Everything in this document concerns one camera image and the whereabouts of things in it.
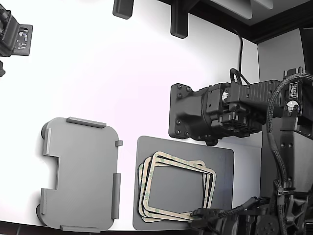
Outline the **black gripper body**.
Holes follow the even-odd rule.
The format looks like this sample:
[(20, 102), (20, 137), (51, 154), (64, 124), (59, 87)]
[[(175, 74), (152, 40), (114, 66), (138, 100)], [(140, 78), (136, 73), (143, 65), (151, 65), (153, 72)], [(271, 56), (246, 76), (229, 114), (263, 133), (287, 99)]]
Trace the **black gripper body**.
[(221, 88), (210, 85), (198, 91), (176, 83), (171, 86), (168, 134), (176, 139), (191, 138), (196, 141), (218, 142), (222, 135), (213, 130), (211, 113), (207, 111), (209, 95)]

